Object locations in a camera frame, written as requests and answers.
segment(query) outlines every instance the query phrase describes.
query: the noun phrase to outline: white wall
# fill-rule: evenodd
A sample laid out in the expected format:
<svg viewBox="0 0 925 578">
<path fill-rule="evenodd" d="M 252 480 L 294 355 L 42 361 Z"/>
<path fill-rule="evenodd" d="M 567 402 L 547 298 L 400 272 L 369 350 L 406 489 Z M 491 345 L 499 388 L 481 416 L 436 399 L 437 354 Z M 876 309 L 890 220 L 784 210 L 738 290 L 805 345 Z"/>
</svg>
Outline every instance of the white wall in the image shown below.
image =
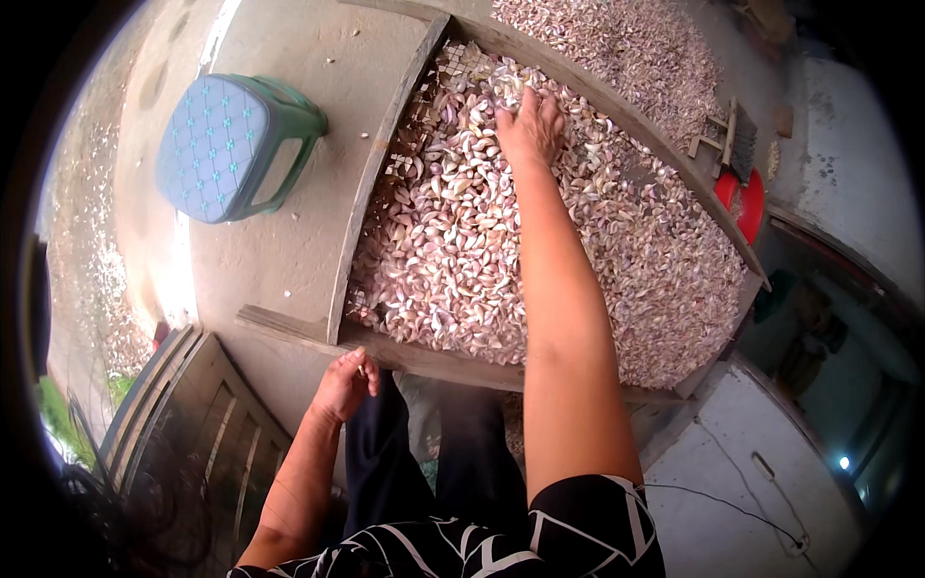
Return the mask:
<svg viewBox="0 0 925 578">
<path fill-rule="evenodd" d="M 863 255 L 925 311 L 915 186 L 890 118 L 863 74 L 803 62 L 807 148 L 795 212 Z"/>
<path fill-rule="evenodd" d="M 762 517 L 799 538 L 802 532 L 787 502 L 751 460 L 756 451 L 807 528 L 808 556 L 823 576 L 838 575 L 859 546 L 861 530 L 831 472 L 759 385 L 731 366 L 701 410 L 700 422 L 690 424 L 648 470 L 646 483 L 688 487 L 762 515 L 750 488 L 766 513 Z M 784 553 L 773 529 L 725 504 L 651 486 L 647 498 L 670 577 L 817 576 L 804 558 Z M 782 540 L 789 543 L 785 536 Z"/>
</svg>

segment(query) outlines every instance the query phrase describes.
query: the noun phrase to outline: wooden frame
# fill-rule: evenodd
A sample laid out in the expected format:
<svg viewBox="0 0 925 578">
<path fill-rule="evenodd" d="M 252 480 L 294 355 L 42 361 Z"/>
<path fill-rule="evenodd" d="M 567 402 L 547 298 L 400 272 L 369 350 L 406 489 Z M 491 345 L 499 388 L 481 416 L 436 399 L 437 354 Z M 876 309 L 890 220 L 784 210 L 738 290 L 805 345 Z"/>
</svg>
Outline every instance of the wooden frame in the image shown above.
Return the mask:
<svg viewBox="0 0 925 578">
<path fill-rule="evenodd" d="M 415 343 L 396 343 L 389 336 L 346 319 L 340 324 L 338 345 L 324 342 L 325 326 L 320 322 L 303 321 L 256 305 L 241 307 L 235 324 L 325 355 L 342 355 L 363 346 L 384 369 L 470 386 L 524 391 L 522 365 L 496 365 L 454 351 L 434 351 Z M 624 387 L 623 400 L 627 403 L 685 402 L 674 391 L 641 387 Z"/>
<path fill-rule="evenodd" d="M 593 77 L 565 56 L 540 41 L 497 22 L 474 21 L 460 16 L 450 16 L 432 6 L 405 0 L 339 0 L 339 2 L 429 20 L 430 26 L 399 81 L 392 102 L 376 134 L 373 150 L 364 167 L 341 247 L 327 319 L 316 323 L 306 322 L 288 315 L 245 305 L 237 315 L 238 325 L 329 355 L 339 355 L 349 349 L 364 345 L 384 367 L 399 369 L 415 375 L 483 387 L 523 390 L 524 368 L 522 366 L 493 365 L 457 353 L 433 351 L 415 344 L 398 344 L 368 328 L 343 320 L 352 258 L 360 238 L 366 207 L 376 180 L 388 158 L 389 144 L 414 90 L 426 73 L 432 58 L 448 36 L 461 41 L 475 41 L 486 52 L 507 55 L 521 64 L 542 68 L 553 79 L 564 82 L 573 90 L 578 91 L 598 111 L 608 115 L 617 125 L 648 146 L 661 160 L 676 168 L 684 183 L 691 188 L 700 204 L 733 241 L 736 250 L 751 269 L 740 297 L 739 322 L 751 306 L 760 285 L 763 283 L 770 288 L 758 257 L 748 245 L 732 216 L 722 206 L 707 181 L 691 161 L 674 148 L 658 127 L 610 86 Z M 676 391 L 627 387 L 624 389 L 624 397 L 627 401 L 642 403 L 683 402 L 707 374 L 715 359 L 714 357 L 682 382 L 685 385 L 681 395 Z"/>
</svg>

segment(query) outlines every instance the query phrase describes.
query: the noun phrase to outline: plastic stool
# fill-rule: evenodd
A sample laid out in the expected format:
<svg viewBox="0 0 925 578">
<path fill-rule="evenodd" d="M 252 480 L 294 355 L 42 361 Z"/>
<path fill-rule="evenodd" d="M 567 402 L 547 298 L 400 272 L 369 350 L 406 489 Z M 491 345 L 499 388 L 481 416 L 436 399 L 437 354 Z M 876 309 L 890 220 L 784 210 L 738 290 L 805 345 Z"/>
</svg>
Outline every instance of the plastic stool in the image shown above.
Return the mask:
<svg viewBox="0 0 925 578">
<path fill-rule="evenodd" d="M 327 117 L 299 91 L 264 76 L 209 74 L 177 103 L 154 177 L 181 212 L 204 223 L 240 221 L 276 211 L 302 172 Z M 279 189 L 253 204 L 266 171 L 286 139 L 302 147 Z"/>
</svg>

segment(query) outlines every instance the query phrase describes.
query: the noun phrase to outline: electrical cord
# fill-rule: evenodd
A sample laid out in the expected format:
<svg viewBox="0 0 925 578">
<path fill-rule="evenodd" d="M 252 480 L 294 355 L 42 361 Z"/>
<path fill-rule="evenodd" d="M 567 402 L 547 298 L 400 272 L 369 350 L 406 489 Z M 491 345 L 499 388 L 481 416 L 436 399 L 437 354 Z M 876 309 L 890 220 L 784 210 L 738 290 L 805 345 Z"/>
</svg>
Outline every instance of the electrical cord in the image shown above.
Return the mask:
<svg viewBox="0 0 925 578">
<path fill-rule="evenodd" d="M 756 520 L 761 520 L 762 522 L 766 523 L 768 526 L 774 528 L 774 529 L 777 530 L 778 532 L 781 532 L 781 533 L 785 534 L 788 538 L 790 538 L 791 540 L 793 540 L 793 541 L 794 541 L 794 544 L 796 545 L 796 547 L 803 547 L 803 543 L 802 543 L 802 542 L 800 542 L 800 541 L 798 541 L 796 538 L 794 538 L 794 535 L 792 535 L 792 534 L 790 534 L 789 532 L 787 532 L 786 530 L 784 530 L 781 526 L 777 525 L 777 524 L 774 523 L 774 522 L 770 522 L 770 521 L 768 521 L 768 520 L 765 520 L 765 519 L 762 518 L 761 516 L 758 516 L 758 515 L 756 515 L 756 514 L 753 514 L 753 513 L 750 512 L 750 511 L 742 510 L 741 508 L 739 508 L 738 506 L 736 506 L 736 505 L 733 504 L 732 502 L 728 502 L 728 501 L 726 501 L 726 500 L 724 500 L 724 499 L 722 499 L 722 498 L 716 498 L 716 497 L 714 497 L 714 496 L 711 496 L 710 494 L 705 494 L 704 492 L 698 492 L 697 490 L 692 490 L 692 489 L 689 488 L 689 487 L 684 487 L 684 486 L 672 486 L 671 484 L 643 484 L 642 487 L 644 487 L 644 488 L 646 488 L 646 487 L 671 487 L 671 488 L 674 488 L 674 489 L 684 490 L 685 492 L 690 492 L 691 494 L 698 494 L 699 496 L 703 496 L 704 498 L 710 498 L 710 499 L 712 499 L 712 500 L 714 500 L 714 501 L 721 502 L 721 503 L 723 503 L 723 504 L 725 504 L 725 505 L 727 505 L 727 506 L 729 506 L 729 507 L 731 507 L 731 508 L 735 508 L 736 510 L 741 511 L 741 512 L 744 513 L 746 516 L 751 516 L 752 518 L 755 518 Z"/>
</svg>

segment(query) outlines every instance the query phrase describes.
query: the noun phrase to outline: wooden plank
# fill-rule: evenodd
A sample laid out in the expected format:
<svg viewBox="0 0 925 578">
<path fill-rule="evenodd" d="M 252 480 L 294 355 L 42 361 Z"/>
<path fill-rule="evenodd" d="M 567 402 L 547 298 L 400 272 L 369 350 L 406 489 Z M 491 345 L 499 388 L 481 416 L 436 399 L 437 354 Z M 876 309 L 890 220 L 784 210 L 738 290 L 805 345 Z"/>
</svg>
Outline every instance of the wooden plank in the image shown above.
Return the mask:
<svg viewBox="0 0 925 578">
<path fill-rule="evenodd" d="M 733 147 L 735 146 L 735 127 L 738 125 L 739 118 L 739 99 L 733 97 L 729 105 L 729 127 L 726 128 L 726 144 L 722 149 L 722 163 L 729 166 L 729 161 L 733 158 Z"/>
<path fill-rule="evenodd" d="M 318 340 L 318 324 L 255 305 L 244 305 L 235 317 L 235 323 L 327 355 L 341 355 L 364 346 L 384 369 L 469 386 L 524 391 L 522 365 L 496 365 L 453 351 L 434 351 L 414 343 L 396 343 L 388 336 L 346 320 L 341 324 L 340 344 L 336 346 Z M 623 400 L 632 403 L 685 403 L 673 391 L 641 387 L 624 387 Z"/>
<path fill-rule="evenodd" d="M 742 325 L 742 322 L 745 321 L 746 315 L 748 315 L 748 310 L 751 308 L 751 305 L 755 301 L 755 298 L 758 296 L 758 292 L 760 290 L 761 278 L 751 271 L 746 273 L 746 278 L 742 282 L 742 287 L 739 289 L 739 313 L 735 316 L 735 320 L 733 321 L 733 334 L 735 334 L 739 326 Z M 691 375 L 689 375 L 683 381 L 679 382 L 678 385 L 674 387 L 674 391 L 681 397 L 681 399 L 686 400 L 692 393 L 694 393 L 694 390 L 697 389 L 697 386 L 700 385 L 700 382 L 707 377 L 709 370 L 713 368 L 713 364 L 715 364 L 716 360 L 719 359 L 720 354 L 724 349 L 725 347 L 721 347 L 720 350 L 718 350 L 716 354 L 709 359 L 708 362 L 695 369 Z"/>
<path fill-rule="evenodd" d="M 186 353 L 189 352 L 190 347 L 196 342 L 200 334 L 201 332 L 194 329 L 192 325 L 183 327 L 170 342 L 169 349 L 157 356 L 157 361 L 154 362 L 150 371 L 146 373 L 143 381 L 132 386 L 138 387 L 138 390 L 130 401 L 126 401 L 126 408 L 119 408 L 119 412 L 125 412 L 124 417 L 118 423 L 111 438 L 109 432 L 106 432 L 106 441 L 111 442 L 107 447 L 104 441 L 103 459 L 106 468 L 112 470 L 113 467 L 117 467 L 116 462 L 124 457 L 123 453 L 127 442 L 126 435 L 135 428 L 136 421 L 139 419 L 139 410 L 148 401 L 154 384 L 162 380 L 165 375 L 166 378 L 170 378 L 176 372 L 179 363 L 182 363 L 185 359 Z"/>
<path fill-rule="evenodd" d="M 394 0 L 389 2 L 384 0 L 376 1 L 386 6 L 391 6 L 394 3 Z M 449 21 L 450 17 L 442 12 L 438 12 L 434 16 L 433 21 L 430 23 L 430 28 L 427 29 L 427 34 L 417 47 L 417 50 L 414 51 L 414 56 L 412 56 L 408 68 L 405 70 L 401 80 L 399 80 L 398 89 L 392 97 L 391 104 L 386 109 L 382 124 L 379 126 L 379 132 L 376 134 L 376 141 L 373 143 L 373 148 L 366 159 L 363 175 L 360 177 L 360 185 L 357 187 L 356 198 L 353 201 L 353 210 L 347 223 L 347 232 L 344 235 L 344 242 L 340 249 L 338 272 L 334 279 L 334 290 L 331 294 L 331 303 L 327 314 L 325 342 L 328 345 L 338 343 L 340 318 L 343 316 L 344 299 L 347 297 L 347 280 L 350 277 L 353 252 L 356 250 L 360 231 L 363 228 L 366 206 L 369 204 L 369 198 L 373 194 L 376 180 L 379 178 L 388 157 L 389 143 L 404 114 L 405 105 L 417 89 L 418 82 L 427 70 L 430 60 L 442 45 Z"/>
<path fill-rule="evenodd" d="M 419 10 L 421 9 L 421 5 L 407 0 L 339 1 L 342 4 L 366 6 L 409 16 L 420 14 Z M 439 18 L 439 20 L 435 20 L 435 23 L 442 22 L 442 13 L 435 18 Z M 751 245 L 748 244 L 745 235 L 739 230 L 735 220 L 713 193 L 712 187 L 708 184 L 704 175 L 697 170 L 690 159 L 674 147 L 672 142 L 665 137 L 651 120 L 614 91 L 611 86 L 541 41 L 494 20 L 475 21 L 453 15 L 447 26 L 450 28 L 452 35 L 460 40 L 474 40 L 486 52 L 509 56 L 522 65 L 541 68 L 556 81 L 564 82 L 569 88 L 584 96 L 599 112 L 608 115 L 621 129 L 626 130 L 638 141 L 645 144 L 659 159 L 677 170 L 684 184 L 694 193 L 694 196 L 697 197 L 704 209 L 732 240 L 733 245 L 742 255 L 742 259 L 746 262 L 748 268 L 758 274 L 765 287 L 771 290 L 771 284 L 761 267 L 758 256 L 752 250 Z M 348 258 L 352 257 L 352 250 L 355 245 L 355 242 L 350 243 L 348 248 L 350 249 L 350 257 Z M 334 300 L 337 303 L 338 311 L 342 313 L 343 299 L 337 291 L 334 293 Z M 335 317 L 333 316 L 328 317 L 328 328 L 336 326 L 333 323 L 334 319 Z M 327 343 L 335 343 L 336 340 L 331 339 L 330 336 L 331 334 L 328 333 L 329 339 Z"/>
</svg>

